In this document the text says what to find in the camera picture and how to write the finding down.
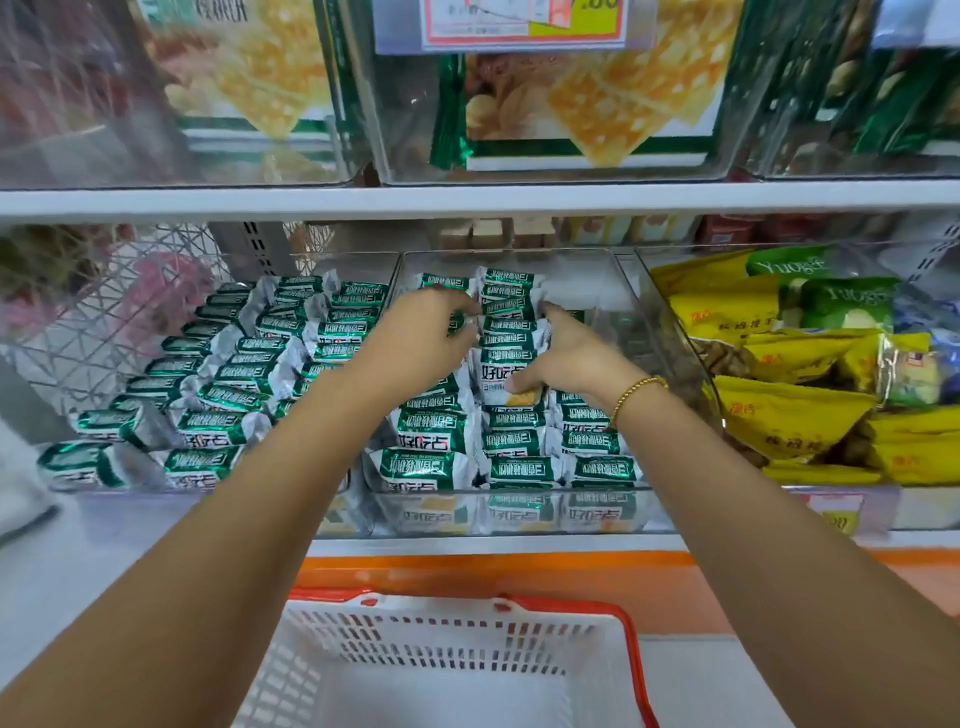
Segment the red basket rim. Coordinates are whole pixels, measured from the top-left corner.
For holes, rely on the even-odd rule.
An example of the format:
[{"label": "red basket rim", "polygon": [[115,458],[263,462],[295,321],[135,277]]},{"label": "red basket rim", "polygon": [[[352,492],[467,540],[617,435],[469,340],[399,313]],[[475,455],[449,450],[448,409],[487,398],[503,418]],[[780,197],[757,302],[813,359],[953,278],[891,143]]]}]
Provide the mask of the red basket rim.
[{"label": "red basket rim", "polygon": [[[296,588],[290,592],[291,599],[301,601],[322,601],[331,604],[342,604],[352,601],[357,596],[366,594],[380,594],[374,589],[308,589]],[[498,598],[509,599],[531,612],[553,612],[585,615],[608,615],[616,617],[623,625],[624,637],[627,640],[627,656],[630,660],[630,671],[634,682],[634,697],[636,706],[643,717],[646,728],[660,728],[657,717],[654,716],[650,697],[647,695],[647,685],[643,677],[643,663],[640,660],[640,640],[636,635],[634,623],[623,609],[603,601],[583,601],[579,599],[554,599],[544,596],[516,596],[499,595]]]}]

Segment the finger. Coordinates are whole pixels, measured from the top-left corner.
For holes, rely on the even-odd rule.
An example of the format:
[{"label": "finger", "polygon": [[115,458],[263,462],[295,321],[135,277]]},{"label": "finger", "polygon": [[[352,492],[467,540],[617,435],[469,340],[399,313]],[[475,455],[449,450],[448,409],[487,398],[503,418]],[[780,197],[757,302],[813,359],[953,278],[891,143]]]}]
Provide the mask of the finger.
[{"label": "finger", "polygon": [[511,374],[510,378],[504,382],[504,388],[511,394],[519,394],[542,386],[550,363],[553,361],[551,358],[553,355],[553,352],[543,353],[534,359],[526,369]]},{"label": "finger", "polygon": [[562,326],[563,324],[571,321],[578,324],[580,323],[555,303],[544,301],[541,306],[541,310],[543,311],[543,315],[546,316],[547,321],[549,321],[552,326],[556,326],[557,324]]},{"label": "finger", "polygon": [[463,361],[470,347],[476,346],[478,338],[477,325],[473,322],[461,328],[455,335],[447,337],[450,358],[457,362]]},{"label": "finger", "polygon": [[476,316],[480,313],[480,304],[468,296],[467,291],[458,291],[454,288],[444,288],[441,285],[434,285],[431,287],[444,294],[446,303],[450,307],[450,313],[453,313],[453,311],[464,311],[470,316]]}]

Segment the bracelet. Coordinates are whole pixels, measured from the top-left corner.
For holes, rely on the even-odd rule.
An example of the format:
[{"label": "bracelet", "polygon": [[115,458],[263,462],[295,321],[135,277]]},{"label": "bracelet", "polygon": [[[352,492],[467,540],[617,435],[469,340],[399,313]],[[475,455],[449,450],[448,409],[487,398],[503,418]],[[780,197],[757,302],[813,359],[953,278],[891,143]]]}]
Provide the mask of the bracelet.
[{"label": "bracelet", "polygon": [[613,408],[613,414],[610,415],[610,427],[611,429],[616,428],[616,416],[620,414],[620,407],[623,406],[623,403],[627,401],[627,398],[633,394],[640,387],[646,386],[647,384],[659,384],[663,389],[670,389],[670,385],[666,383],[666,379],[662,376],[648,376],[646,379],[641,379],[630,389],[621,395],[620,399],[616,401],[616,407]]}]

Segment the white shopping basket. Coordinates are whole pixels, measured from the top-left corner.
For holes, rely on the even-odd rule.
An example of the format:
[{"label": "white shopping basket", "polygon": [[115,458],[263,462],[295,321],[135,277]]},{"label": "white shopping basket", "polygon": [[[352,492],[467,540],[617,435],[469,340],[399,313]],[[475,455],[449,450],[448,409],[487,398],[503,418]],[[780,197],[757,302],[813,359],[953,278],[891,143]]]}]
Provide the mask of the white shopping basket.
[{"label": "white shopping basket", "polygon": [[291,597],[234,728],[657,728],[611,604]]}]

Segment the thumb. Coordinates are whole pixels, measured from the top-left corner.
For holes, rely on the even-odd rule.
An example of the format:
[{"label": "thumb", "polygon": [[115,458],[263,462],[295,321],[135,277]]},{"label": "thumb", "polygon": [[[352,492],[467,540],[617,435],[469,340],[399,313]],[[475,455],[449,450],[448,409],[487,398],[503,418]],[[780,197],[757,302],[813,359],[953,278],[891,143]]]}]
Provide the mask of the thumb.
[{"label": "thumb", "polygon": [[470,322],[463,328],[461,328],[453,336],[449,336],[446,339],[446,345],[450,351],[450,358],[455,359],[457,362],[464,360],[464,357],[467,356],[467,352],[470,351],[470,347],[476,346],[477,343],[477,325],[473,322]]},{"label": "thumb", "polygon": [[510,378],[504,382],[504,388],[511,394],[519,394],[542,386],[550,363],[553,361],[551,358],[553,355],[553,352],[542,353],[526,369],[511,374]]}]

